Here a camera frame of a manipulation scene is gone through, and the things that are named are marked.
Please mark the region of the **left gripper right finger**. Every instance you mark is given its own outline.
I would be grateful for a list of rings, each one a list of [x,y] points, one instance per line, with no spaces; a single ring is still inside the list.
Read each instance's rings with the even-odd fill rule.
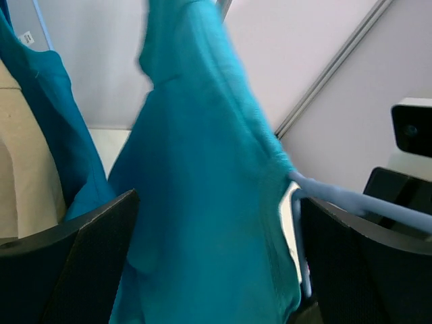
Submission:
[[[431,243],[309,198],[300,211],[324,323],[431,322]]]

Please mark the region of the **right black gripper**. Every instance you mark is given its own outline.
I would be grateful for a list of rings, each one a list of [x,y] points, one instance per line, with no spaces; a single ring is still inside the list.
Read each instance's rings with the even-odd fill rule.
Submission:
[[[363,194],[431,215],[431,182],[376,167]]]

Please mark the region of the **teal t shirt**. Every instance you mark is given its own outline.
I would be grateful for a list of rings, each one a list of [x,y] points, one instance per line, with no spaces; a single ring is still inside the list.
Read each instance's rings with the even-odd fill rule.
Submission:
[[[301,293],[279,216],[292,164],[212,1],[150,1],[151,79],[109,175],[138,218],[112,323],[285,323]]]

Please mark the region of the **blue t shirt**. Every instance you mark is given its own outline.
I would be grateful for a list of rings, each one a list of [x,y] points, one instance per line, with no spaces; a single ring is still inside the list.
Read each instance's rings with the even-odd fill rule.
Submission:
[[[1,59],[18,81],[51,149],[71,220],[115,198],[103,164],[72,94],[59,54],[34,51],[11,26],[1,2]]]

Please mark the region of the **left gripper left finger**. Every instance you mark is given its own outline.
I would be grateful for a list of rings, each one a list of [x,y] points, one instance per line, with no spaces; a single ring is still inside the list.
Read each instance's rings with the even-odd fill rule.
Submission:
[[[2,323],[108,323],[138,215],[129,190],[43,232],[1,240]]]

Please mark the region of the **beige t shirt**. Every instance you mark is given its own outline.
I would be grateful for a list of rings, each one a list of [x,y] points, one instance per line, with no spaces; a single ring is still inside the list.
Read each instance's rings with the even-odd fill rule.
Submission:
[[[1,239],[31,236],[65,216],[59,174],[22,89],[1,66]]]

